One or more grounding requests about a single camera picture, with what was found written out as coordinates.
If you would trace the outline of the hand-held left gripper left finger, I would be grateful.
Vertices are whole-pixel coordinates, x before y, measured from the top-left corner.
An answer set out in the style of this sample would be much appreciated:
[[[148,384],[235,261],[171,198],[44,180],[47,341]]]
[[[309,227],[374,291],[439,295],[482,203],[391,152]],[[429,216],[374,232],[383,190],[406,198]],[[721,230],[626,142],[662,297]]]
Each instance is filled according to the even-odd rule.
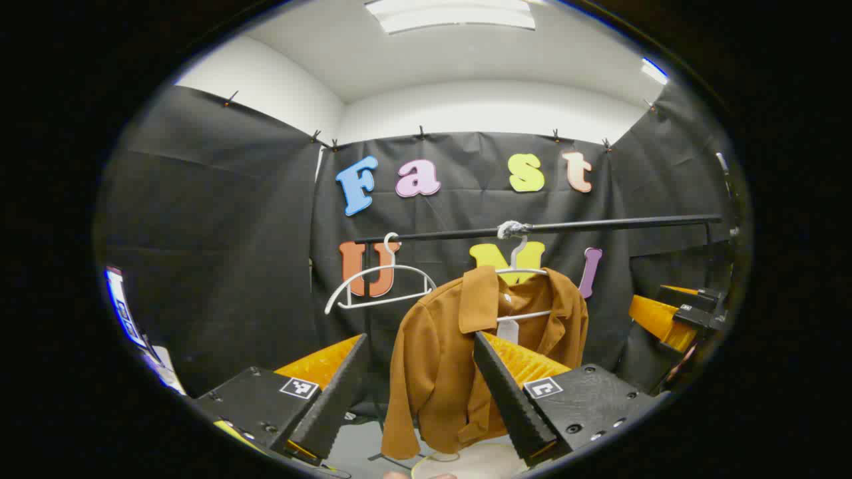
[[[319,466],[368,373],[368,343],[361,334],[275,372],[247,368],[194,405],[253,448]]]

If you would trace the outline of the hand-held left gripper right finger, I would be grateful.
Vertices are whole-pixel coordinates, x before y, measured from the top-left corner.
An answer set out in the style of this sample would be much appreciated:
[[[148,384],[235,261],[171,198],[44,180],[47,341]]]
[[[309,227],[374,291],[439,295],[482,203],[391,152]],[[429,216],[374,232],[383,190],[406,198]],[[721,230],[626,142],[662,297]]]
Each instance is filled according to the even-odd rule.
[[[511,442],[527,466],[577,455],[615,438],[668,399],[606,369],[561,364],[483,331],[473,357]]]

